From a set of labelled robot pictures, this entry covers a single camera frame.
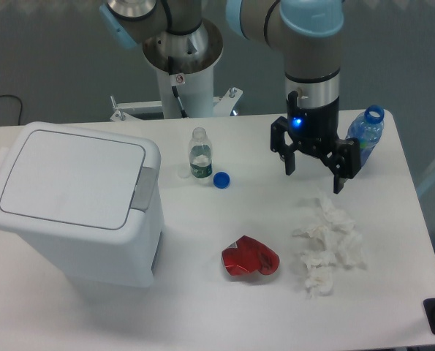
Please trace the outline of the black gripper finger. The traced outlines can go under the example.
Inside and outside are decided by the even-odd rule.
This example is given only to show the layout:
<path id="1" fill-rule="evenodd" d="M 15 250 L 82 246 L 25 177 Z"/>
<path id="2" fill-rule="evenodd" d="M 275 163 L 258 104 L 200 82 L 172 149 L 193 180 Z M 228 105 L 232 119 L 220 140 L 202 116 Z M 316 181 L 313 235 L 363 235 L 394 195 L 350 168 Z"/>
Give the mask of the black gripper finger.
<path id="1" fill-rule="evenodd" d="M 284 162 L 285 174 L 290 176 L 295 172 L 295 147 L 287 145 L 285 135 L 288 133 L 288 120 L 280 116 L 271 124 L 270 149 L 278 153 Z"/>
<path id="2" fill-rule="evenodd" d="M 321 160 L 333 174 L 333 193 L 339 194 L 347 179 L 353 179 L 361 169 L 360 141 L 355 137 L 337 138 Z"/>

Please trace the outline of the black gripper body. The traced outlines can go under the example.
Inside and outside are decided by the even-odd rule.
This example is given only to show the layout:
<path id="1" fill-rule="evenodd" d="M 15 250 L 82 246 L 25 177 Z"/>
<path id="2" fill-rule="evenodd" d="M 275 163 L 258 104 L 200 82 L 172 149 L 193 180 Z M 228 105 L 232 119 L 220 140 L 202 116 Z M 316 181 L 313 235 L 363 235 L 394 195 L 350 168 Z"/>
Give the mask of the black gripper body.
<path id="1" fill-rule="evenodd" d="M 295 150 L 315 158 L 327 158 L 338 140 L 339 98 L 315 108 L 298 106 L 298 92 L 287 97 L 288 135 Z"/>

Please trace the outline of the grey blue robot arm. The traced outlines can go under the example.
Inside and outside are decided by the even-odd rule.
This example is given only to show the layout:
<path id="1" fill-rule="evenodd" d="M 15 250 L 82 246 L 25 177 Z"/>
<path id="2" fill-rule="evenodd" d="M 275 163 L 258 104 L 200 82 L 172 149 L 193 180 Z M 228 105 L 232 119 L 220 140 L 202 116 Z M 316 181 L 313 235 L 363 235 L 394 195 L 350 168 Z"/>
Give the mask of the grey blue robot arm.
<path id="1" fill-rule="evenodd" d="M 155 69 L 165 118 L 209 117 L 213 68 L 222 56 L 220 30 L 201 1 L 104 1 L 105 25 L 125 48 L 140 46 Z M 284 59 L 287 114 L 271 124 L 271 150 L 295 171 L 295 153 L 319 159 L 333 191 L 360 171 L 360 145 L 338 136 L 341 1 L 228 1 L 229 27 Z"/>

